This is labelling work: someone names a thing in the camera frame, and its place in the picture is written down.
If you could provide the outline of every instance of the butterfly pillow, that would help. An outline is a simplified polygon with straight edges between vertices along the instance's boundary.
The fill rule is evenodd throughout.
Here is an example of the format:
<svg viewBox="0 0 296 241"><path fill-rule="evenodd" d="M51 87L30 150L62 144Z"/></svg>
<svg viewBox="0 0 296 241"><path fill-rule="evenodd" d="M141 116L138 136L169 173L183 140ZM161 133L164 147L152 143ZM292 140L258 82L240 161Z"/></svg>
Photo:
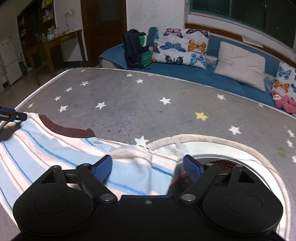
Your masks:
<svg viewBox="0 0 296 241"><path fill-rule="evenodd" d="M152 61L206 68L208 32L179 28L158 28L154 36Z"/></svg>
<svg viewBox="0 0 296 241"><path fill-rule="evenodd" d="M285 62L280 62L272 90L281 96L288 96L296 101L296 71Z"/></svg>

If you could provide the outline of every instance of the table leg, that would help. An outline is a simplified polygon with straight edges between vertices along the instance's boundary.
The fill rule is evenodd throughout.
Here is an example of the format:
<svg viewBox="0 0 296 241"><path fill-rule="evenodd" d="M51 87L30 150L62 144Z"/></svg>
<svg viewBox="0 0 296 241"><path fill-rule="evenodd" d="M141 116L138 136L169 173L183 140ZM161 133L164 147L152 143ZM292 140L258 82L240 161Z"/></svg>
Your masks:
<svg viewBox="0 0 296 241"><path fill-rule="evenodd" d="M81 52L81 56L82 56L83 67L86 67L86 58L85 58L85 52L84 52L81 32L77 33L77 38L78 38L79 48L80 48L80 52Z"/></svg>
<svg viewBox="0 0 296 241"><path fill-rule="evenodd" d="M35 81L36 81L37 85L39 86L39 85L40 85L40 81L39 81L39 79L38 79L38 77L37 77L37 74L36 74L36 69L35 69L35 65L34 65L34 60L33 60L33 58L32 58L31 55L29 55L28 57L29 57L30 65L31 65L32 70L33 70L33 74L34 74Z"/></svg>
<svg viewBox="0 0 296 241"><path fill-rule="evenodd" d="M45 55L46 55L46 60L47 60L47 66L50 70L50 74L52 75L52 77L55 77L55 71L54 71L54 65L52 63L52 57L50 54L50 49L49 48L45 48Z"/></svg>

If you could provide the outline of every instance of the green mark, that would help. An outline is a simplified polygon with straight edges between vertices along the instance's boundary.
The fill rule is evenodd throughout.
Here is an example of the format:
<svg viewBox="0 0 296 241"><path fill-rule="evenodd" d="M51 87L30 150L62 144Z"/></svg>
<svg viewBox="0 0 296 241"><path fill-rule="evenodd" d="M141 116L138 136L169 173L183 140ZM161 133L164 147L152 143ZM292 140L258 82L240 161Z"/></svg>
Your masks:
<svg viewBox="0 0 296 241"><path fill-rule="evenodd" d="M286 151L283 147L277 147L276 150L278 151L279 157L286 157Z"/></svg>

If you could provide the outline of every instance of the blue sofa cover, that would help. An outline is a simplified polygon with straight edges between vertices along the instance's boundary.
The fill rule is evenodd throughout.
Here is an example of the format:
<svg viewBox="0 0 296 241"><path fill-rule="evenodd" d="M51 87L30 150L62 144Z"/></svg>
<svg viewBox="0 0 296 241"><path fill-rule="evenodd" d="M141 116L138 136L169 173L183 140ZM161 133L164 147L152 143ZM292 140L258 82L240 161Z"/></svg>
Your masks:
<svg viewBox="0 0 296 241"><path fill-rule="evenodd" d="M156 28L150 28L149 39L154 39L153 32L155 32L154 31L155 29ZM221 41L242 47L248 51L251 51L253 53L256 53L265 57L266 59L265 72L274 77L276 76L279 68L279 63L280 63L280 61L277 58L272 57L268 54L265 54L253 47L249 47L249 46L237 43L235 41L231 41L229 39L210 35L207 55L218 57ZM120 65L123 69L127 69L126 61L124 58L124 48L122 44L105 51L103 54L100 55L100 58L116 63ZM228 91L243 97L256 100L258 102L264 103L272 107L276 107L268 89L266 89L265 92L262 92L250 86L240 84L237 81L230 79L228 77L215 74L214 73L215 68L211 65L207 65L207 69L200 69L200 68L190 67L185 65L152 63L145 69L135 69L135 70L166 75L170 77L188 80L194 83L212 86L224 91Z"/></svg>

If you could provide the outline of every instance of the wooden table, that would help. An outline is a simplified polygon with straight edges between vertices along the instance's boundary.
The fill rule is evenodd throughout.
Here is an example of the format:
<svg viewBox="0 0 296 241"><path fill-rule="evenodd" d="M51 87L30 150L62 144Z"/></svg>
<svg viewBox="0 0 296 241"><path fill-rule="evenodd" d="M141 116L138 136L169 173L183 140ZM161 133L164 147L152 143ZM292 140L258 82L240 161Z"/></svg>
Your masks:
<svg viewBox="0 0 296 241"><path fill-rule="evenodd" d="M80 48L80 52L81 52L81 56L82 56L82 61L83 61L83 66L86 66L86 59L85 59L85 52L84 52L84 47L83 47L83 42L82 42L82 35L81 35L82 30L77 30L68 34L63 34L60 35L54 39L51 39L45 43L40 43L30 49L28 49L26 51L28 58L29 58L29 62L31 64L31 67L33 69L33 74L36 80L37 85L40 85L40 81L36 75L36 69L34 66L34 61L33 61L33 57L32 55L35 53L45 53L46 56L46 60L47 60L47 66L50 70L51 76L55 77L55 71L54 71L54 65L52 63L52 57L50 54L50 49L54 46L57 46L61 43L63 43L64 41L73 39L73 38L78 38L78 42L79 42L79 48Z"/></svg>

